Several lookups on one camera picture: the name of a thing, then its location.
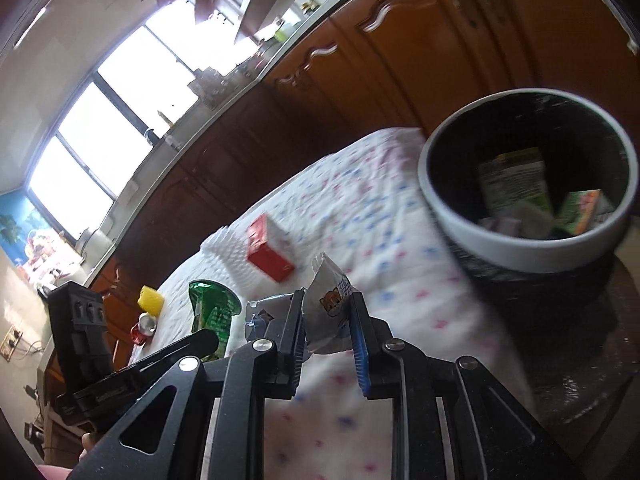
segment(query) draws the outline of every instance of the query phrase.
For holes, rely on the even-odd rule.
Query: trash can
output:
[[[538,148],[557,212],[569,192],[601,189],[614,206],[584,234],[532,240],[478,225],[489,216],[478,164]],[[418,164],[437,225],[485,300],[513,332],[567,326],[604,291],[638,186],[638,160],[620,124],[587,99],[527,88],[461,108],[432,133]]]

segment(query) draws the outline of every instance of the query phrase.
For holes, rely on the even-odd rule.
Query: red box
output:
[[[284,232],[265,213],[255,219],[247,232],[249,250],[246,259],[276,282],[286,280],[296,266]]]

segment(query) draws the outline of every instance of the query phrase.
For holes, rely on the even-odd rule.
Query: electrical outlet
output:
[[[11,360],[11,356],[14,354],[14,350],[18,346],[21,338],[21,330],[19,330],[15,325],[12,325],[0,345],[0,355],[4,357],[7,362]]]

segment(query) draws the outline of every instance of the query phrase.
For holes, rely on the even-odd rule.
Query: yellow object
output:
[[[154,288],[144,285],[140,290],[138,305],[142,310],[154,317],[158,317],[164,305],[164,297]]]

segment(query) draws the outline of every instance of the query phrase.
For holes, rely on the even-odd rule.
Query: picture on wall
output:
[[[0,195],[0,248],[34,286],[55,285],[81,261],[22,190]]]

